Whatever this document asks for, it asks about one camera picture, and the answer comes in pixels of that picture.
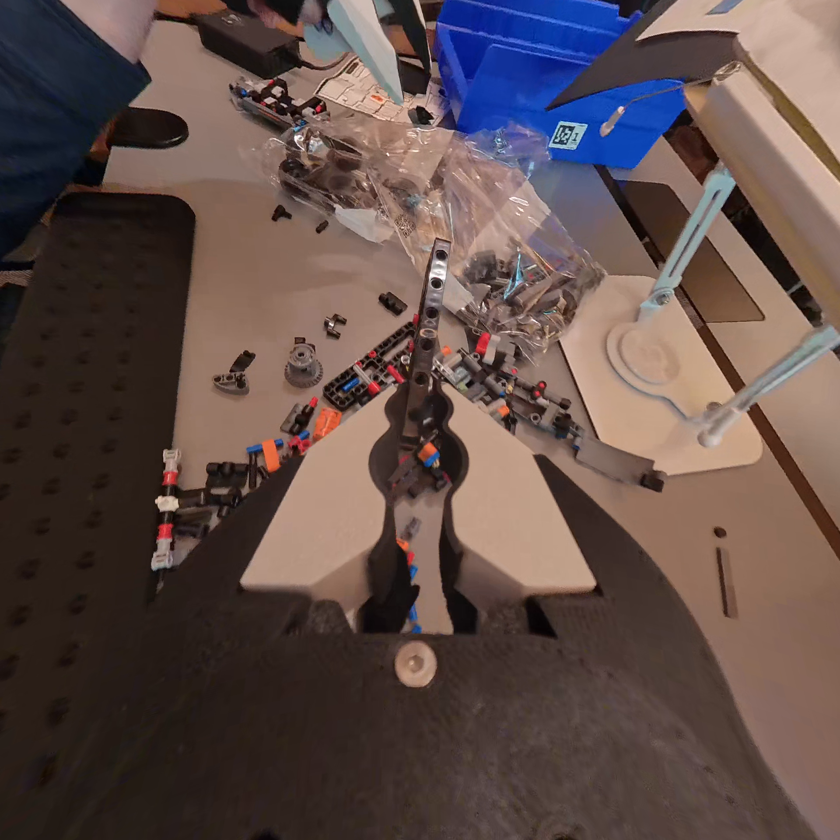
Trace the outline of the white book stand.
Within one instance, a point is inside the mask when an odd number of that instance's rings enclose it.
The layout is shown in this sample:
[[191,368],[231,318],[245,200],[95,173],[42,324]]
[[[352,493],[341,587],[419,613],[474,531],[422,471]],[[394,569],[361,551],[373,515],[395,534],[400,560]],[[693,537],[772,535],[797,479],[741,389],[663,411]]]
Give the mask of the white book stand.
[[[671,476],[749,466],[762,453],[748,414],[781,407],[794,431],[823,421],[807,453],[838,467],[838,387],[806,369],[838,347],[838,121],[808,111],[743,57],[689,86],[689,110],[720,155],[656,279],[607,276],[563,351],[605,445]],[[826,322],[735,391],[676,300],[690,261],[740,186],[821,306]]]

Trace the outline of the lego subassembly with curved panel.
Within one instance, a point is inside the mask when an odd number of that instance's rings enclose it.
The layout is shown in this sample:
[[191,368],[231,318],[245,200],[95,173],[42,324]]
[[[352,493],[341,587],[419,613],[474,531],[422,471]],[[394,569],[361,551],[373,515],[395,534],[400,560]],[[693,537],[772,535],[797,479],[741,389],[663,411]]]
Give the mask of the lego subassembly with curved panel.
[[595,473],[631,487],[660,493],[666,473],[653,460],[604,443],[574,418],[571,400],[551,392],[546,381],[523,377],[523,354],[510,338],[472,329],[466,346],[445,345],[434,373],[479,410],[514,434],[524,422],[565,443],[574,459]]

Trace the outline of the black perforated mat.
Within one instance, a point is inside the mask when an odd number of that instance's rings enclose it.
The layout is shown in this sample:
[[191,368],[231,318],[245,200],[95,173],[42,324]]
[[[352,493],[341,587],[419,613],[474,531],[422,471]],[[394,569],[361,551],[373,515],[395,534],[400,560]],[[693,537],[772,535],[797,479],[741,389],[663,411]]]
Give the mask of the black perforated mat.
[[143,608],[195,226],[174,196],[70,194],[36,258],[2,360],[6,741],[68,722]]

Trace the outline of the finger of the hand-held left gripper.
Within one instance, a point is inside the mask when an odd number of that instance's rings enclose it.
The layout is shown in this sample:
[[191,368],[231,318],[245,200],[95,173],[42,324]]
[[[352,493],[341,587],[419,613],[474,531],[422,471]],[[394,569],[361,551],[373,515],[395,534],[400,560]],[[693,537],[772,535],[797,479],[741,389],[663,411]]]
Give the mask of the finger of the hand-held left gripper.
[[382,26],[383,17],[394,12],[392,3],[329,1],[326,8],[333,28],[363,61],[388,96],[401,106],[403,85],[399,62]]
[[395,42],[397,55],[419,60],[427,73],[432,72],[431,50],[427,38],[427,24],[419,1],[390,1],[396,21],[403,36]]

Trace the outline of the printed paper leaflets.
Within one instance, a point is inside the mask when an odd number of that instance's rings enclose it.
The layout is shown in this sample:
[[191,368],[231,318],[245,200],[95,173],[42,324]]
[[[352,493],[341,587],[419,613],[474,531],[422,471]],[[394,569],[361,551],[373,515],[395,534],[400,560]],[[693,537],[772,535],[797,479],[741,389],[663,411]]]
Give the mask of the printed paper leaflets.
[[448,100],[437,80],[428,82],[425,92],[404,93],[397,104],[375,81],[358,58],[348,58],[322,80],[315,95],[327,103],[357,111],[389,123],[438,126],[449,112]]

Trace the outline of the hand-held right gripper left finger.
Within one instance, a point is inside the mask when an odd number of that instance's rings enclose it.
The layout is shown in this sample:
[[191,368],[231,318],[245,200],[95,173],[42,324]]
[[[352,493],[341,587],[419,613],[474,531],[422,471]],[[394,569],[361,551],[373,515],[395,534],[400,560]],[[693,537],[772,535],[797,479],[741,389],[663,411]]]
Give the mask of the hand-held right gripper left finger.
[[286,463],[292,478],[240,578],[249,593],[306,596],[399,634],[418,587],[396,541],[386,479],[398,460],[407,387],[382,395]]

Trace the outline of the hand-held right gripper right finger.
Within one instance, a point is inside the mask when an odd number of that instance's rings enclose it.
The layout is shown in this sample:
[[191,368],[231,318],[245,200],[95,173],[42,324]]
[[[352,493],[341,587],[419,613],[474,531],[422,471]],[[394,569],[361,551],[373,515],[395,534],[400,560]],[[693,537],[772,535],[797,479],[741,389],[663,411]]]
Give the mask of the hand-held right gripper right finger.
[[454,634],[535,597],[588,596],[596,579],[531,449],[442,385],[446,467],[439,568]]

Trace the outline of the scattered loose lego pieces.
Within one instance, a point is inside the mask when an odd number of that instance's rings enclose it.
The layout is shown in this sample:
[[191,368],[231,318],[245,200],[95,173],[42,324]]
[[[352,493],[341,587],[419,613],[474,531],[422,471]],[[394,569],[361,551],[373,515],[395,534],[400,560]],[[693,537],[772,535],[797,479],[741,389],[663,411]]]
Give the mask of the scattered loose lego pieces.
[[[297,211],[241,225],[212,213],[202,230],[187,305],[175,420],[182,451],[182,503],[198,487],[220,508],[210,537],[192,552],[196,571],[212,550],[234,587],[291,483],[290,459],[312,442],[324,385],[409,320],[420,279],[395,246],[365,244],[332,226],[315,233]],[[316,346],[323,376],[308,389],[284,375],[295,337]]]

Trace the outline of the lego instruction booklet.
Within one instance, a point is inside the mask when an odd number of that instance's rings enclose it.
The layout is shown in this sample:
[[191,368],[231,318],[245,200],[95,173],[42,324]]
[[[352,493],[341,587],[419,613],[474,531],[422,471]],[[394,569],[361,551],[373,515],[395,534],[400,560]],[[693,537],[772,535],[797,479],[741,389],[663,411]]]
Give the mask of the lego instruction booklet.
[[838,2],[657,2],[546,107],[649,81],[703,81],[741,58],[838,47]]

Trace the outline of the black lego beam with holes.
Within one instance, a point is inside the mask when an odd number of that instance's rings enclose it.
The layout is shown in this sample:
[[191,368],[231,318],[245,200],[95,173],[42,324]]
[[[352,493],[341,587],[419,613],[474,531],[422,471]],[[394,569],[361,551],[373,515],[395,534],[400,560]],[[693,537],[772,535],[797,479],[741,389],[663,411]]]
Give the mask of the black lego beam with holes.
[[418,309],[407,382],[396,394],[397,443],[401,450],[417,448],[433,422],[434,357],[444,306],[451,243],[436,238],[429,252]]

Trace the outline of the clear bag of lego pieces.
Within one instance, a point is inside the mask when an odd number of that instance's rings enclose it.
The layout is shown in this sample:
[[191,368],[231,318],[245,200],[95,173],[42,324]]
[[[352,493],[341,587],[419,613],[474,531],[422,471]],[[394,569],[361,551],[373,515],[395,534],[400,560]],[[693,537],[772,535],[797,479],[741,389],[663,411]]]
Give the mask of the clear bag of lego pieces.
[[605,277],[532,184],[548,139],[516,123],[463,134],[348,113],[241,153],[274,187],[368,241],[397,238],[418,272],[435,240],[449,242],[446,309],[530,362]]

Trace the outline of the black lego frame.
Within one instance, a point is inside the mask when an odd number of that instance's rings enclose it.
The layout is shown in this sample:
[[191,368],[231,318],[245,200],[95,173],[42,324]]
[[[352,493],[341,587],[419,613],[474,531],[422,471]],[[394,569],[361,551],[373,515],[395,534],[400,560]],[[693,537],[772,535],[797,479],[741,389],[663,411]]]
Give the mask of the black lego frame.
[[363,406],[388,386],[407,377],[414,347],[416,324],[406,322],[372,349],[352,362],[322,388],[322,399],[331,408],[346,413]]

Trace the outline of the grey lego gear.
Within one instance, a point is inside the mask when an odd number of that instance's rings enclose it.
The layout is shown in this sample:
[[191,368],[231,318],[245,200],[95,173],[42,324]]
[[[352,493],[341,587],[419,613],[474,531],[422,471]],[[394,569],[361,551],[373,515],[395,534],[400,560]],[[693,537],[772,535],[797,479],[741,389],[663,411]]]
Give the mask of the grey lego gear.
[[301,390],[320,383],[323,368],[314,343],[304,337],[295,337],[284,375],[291,386]]

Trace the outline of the black power adapter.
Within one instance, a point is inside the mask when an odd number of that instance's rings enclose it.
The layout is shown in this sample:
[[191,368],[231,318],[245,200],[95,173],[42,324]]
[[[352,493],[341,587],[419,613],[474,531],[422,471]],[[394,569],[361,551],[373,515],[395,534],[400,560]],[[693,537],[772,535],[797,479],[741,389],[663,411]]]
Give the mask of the black power adapter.
[[234,10],[194,17],[203,47],[257,78],[302,68],[298,39]]

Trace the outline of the person's left forearm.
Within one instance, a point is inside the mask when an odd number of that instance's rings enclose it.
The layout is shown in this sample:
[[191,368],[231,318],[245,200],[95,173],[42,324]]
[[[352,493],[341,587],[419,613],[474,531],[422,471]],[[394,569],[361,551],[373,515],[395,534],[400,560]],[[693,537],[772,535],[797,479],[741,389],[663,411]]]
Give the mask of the person's left forearm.
[[150,82],[155,1],[1,2],[1,257]]

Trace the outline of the blue bin with tag label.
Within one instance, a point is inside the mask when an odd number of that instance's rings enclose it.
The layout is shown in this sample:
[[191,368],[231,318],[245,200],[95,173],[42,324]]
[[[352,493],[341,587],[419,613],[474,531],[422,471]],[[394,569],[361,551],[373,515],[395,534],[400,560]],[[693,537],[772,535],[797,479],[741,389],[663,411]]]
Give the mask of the blue bin with tag label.
[[453,79],[446,83],[463,133],[516,123],[548,140],[556,161],[632,170],[684,111],[674,80],[635,82],[549,105],[594,62],[540,54],[500,44],[482,51],[454,39],[447,53]]

